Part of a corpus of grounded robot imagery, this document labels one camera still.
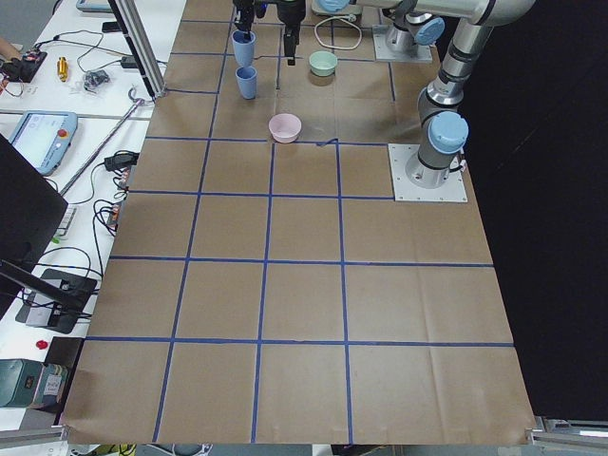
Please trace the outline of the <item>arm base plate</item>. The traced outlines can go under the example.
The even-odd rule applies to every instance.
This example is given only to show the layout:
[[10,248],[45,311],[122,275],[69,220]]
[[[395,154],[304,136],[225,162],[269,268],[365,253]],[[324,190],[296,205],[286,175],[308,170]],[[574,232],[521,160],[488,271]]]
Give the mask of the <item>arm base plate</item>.
[[433,61],[430,46],[418,45],[406,30],[393,25],[378,25],[372,28],[375,60],[430,64]]
[[433,170],[419,161],[418,149],[418,144],[388,144],[394,199],[466,203],[468,198],[458,158],[454,157],[446,169]]

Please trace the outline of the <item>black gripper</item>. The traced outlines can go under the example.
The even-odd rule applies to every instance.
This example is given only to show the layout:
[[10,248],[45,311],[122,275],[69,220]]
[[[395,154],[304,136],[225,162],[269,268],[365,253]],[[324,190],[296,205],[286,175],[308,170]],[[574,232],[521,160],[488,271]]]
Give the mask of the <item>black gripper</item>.
[[295,53],[299,44],[299,25],[304,20],[304,0],[278,0],[277,17],[284,24],[284,56],[288,66],[295,65]]
[[234,0],[233,5],[236,9],[235,25],[241,32],[246,42],[252,40],[253,21],[261,19],[266,13],[266,3],[258,0]]

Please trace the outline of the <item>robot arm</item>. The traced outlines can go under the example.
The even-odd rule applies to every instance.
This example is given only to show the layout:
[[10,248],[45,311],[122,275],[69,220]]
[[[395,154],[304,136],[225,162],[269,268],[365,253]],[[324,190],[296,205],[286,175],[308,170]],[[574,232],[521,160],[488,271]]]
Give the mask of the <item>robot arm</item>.
[[464,85],[483,52],[492,30],[510,24],[534,5],[532,1],[361,1],[361,6],[391,10],[394,25],[418,35],[422,20],[432,16],[460,20],[436,78],[418,97],[422,140],[406,164],[408,179],[435,189],[454,171],[450,164],[468,135],[466,120],[458,113]]
[[[299,45],[300,25],[305,19],[307,8],[305,0],[294,1],[233,1],[236,9],[234,23],[247,37],[251,34],[255,18],[263,18],[268,5],[276,5],[277,17],[284,24],[283,47],[285,56],[293,59]],[[444,32],[445,22],[428,12],[414,12],[411,1],[318,1],[324,11],[335,13],[348,5],[373,7],[383,11],[395,29],[407,32],[416,45],[433,44]]]

